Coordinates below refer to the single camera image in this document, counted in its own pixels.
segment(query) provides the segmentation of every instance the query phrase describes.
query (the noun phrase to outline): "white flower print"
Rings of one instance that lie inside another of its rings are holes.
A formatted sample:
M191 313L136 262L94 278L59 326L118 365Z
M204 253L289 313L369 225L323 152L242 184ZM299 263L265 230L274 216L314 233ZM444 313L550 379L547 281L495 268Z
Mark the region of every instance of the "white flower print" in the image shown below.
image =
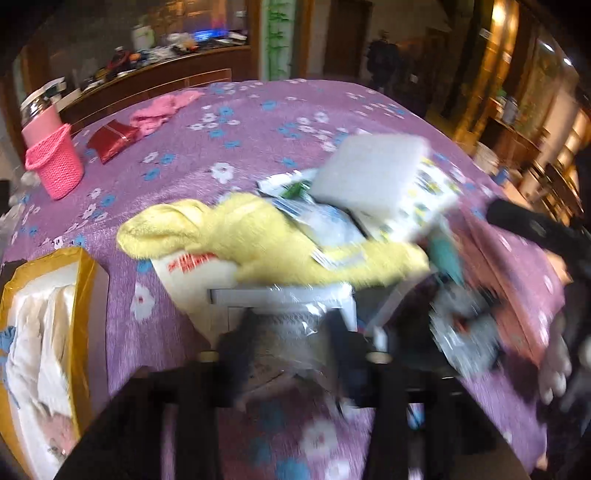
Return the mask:
M206 113L205 115L203 115L203 118L201 119L203 121L203 123L209 124L211 122L214 122L217 118L217 115L215 113Z
M71 224L71 225L68 227L68 230L66 230L64 233L70 233L70 232L73 232L73 231L74 231L74 230L76 230L77 228L78 228L78 223L77 223L77 222L74 222L73 224Z
M329 122L329 116L324 112L316 112L314 114L314 120L320 122L321 124L327 124Z
M461 184L466 183L466 177L458 167L453 167L449 173Z
M501 243L504 245L504 247L505 247L505 248L506 248L506 249L507 249L509 252L511 252L511 251L512 251L512 248L511 248L511 246L509 245L509 242L507 241L507 239L506 239L504 236L502 236L502 235L499 235L499 240L501 240Z
M348 480L351 466L344 459L331 460L324 471L324 480Z
M95 212L96 210L96 204L95 203L91 203L88 208L84 211L84 213L82 213L82 218L84 220L86 220L87 218L90 218L90 216Z
M103 191L101 189L94 189L92 190L92 192L90 192L89 197L93 200L96 200L98 197L100 197L100 194L103 193Z
M144 159L142 160L142 163L151 163L154 160L156 160L156 158L158 158L158 152L149 153L144 157Z
M302 431L300 449L307 459L326 458L338 445L335 425L331 421L316 420Z
M64 248L64 238L60 235L53 239L53 249L58 250Z
M234 167L229 163L218 162L210 168L212 177L221 184L226 184L234 178Z
M308 125L300 125L298 127L298 130L300 130L306 134L315 134L316 133L316 129L309 127Z
M480 189L482 190L482 193L484 193L484 195L486 195L488 198L493 198L495 196L495 194L489 187L482 185Z
M322 150L324 150L325 152L335 152L336 145L332 142L324 142L322 143Z
M150 291L140 283L135 284L134 299L131 301L129 311L134 318L141 322L152 315L152 309L156 301Z
M550 293L554 293L554 286L552 285L552 280L548 275L544 275L544 283L546 284L546 288Z

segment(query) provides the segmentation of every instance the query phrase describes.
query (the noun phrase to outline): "blue flower print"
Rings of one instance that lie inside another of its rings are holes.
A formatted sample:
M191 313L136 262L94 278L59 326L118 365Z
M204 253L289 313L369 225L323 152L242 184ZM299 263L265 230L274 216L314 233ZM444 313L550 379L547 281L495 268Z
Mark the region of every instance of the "blue flower print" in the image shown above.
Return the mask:
M215 130L211 130L209 132L209 138L220 138L220 137L223 137L223 132L219 128L217 128Z
M249 457L254 466L262 467L271 463L271 445L262 438L254 438L249 445Z
M310 470L305 463L288 458L277 462L275 477L277 480L310 480Z
M259 417L265 433L277 433L285 426L285 415L277 400L265 401L259 405Z
M234 110L232 110L228 106L220 107L219 112L220 112L220 116L231 116L231 115L234 115Z
M283 157L281 162L288 168L296 168L297 167L297 163L287 157Z
M174 161L174 155L167 153L160 159L160 164L162 165L170 165Z
M144 180L145 181L154 180L155 178L158 177L158 175L160 175L160 169L158 167L152 168L151 170L148 170L146 173L144 173Z
M484 220L484 219L485 219L485 218L484 218L484 215L482 214L482 212L481 212L480 210L478 210L478 209L476 209L476 208L473 208L473 209L472 209L472 210L470 210L470 211L471 211L471 212L474 214L474 216L475 216L476 218L479 218L480 220Z
M115 195L106 195L101 201L100 206L103 208L110 207L115 203Z
M263 102L261 104L261 107L265 112L270 112L276 106L277 106L277 102L275 102L274 100L266 100L265 102Z
M76 238L74 239L74 245L86 248L86 238L84 238L84 236L80 234L76 235Z
M152 268L151 260L140 260L138 262L138 273L148 273L150 271L150 268Z

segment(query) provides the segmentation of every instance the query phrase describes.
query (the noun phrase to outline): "person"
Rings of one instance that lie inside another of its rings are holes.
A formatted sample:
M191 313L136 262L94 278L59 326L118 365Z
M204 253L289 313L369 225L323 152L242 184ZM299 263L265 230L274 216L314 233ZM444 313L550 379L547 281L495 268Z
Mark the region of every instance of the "person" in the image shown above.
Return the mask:
M380 30L379 40L369 44L367 54L367 69L372 74L369 87L382 93L397 68L399 57L398 47L389 43L388 38L388 32Z

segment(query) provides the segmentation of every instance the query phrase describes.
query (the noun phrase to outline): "doorway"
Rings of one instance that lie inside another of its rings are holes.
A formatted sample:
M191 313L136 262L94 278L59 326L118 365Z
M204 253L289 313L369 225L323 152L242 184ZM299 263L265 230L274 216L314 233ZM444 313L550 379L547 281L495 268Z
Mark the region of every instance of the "doorway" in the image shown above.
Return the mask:
M333 0L324 54L324 78L356 80L361 69L372 2Z

